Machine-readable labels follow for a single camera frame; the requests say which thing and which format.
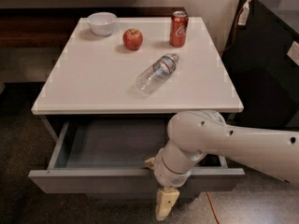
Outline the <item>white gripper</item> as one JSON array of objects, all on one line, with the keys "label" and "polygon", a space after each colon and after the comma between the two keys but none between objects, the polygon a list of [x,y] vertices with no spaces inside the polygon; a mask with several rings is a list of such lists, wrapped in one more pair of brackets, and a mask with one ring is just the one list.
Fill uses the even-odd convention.
[{"label": "white gripper", "polygon": [[163,149],[160,149],[154,158],[144,161],[147,168],[153,170],[158,183],[164,188],[157,190],[155,215],[158,221],[162,221],[168,217],[172,207],[175,205],[179,197],[179,191],[175,188],[182,187],[191,172],[185,174],[176,174],[166,167],[163,160]]}]

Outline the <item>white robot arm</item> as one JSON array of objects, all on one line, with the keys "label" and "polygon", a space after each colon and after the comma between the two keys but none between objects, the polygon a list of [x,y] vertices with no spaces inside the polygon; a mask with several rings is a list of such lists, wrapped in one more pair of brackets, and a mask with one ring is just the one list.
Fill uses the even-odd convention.
[{"label": "white robot arm", "polygon": [[206,155],[227,157],[276,179],[299,186],[299,133],[228,125],[213,110],[177,113],[167,125],[169,137],[157,155],[146,160],[161,187],[156,218],[165,219],[192,168]]}]

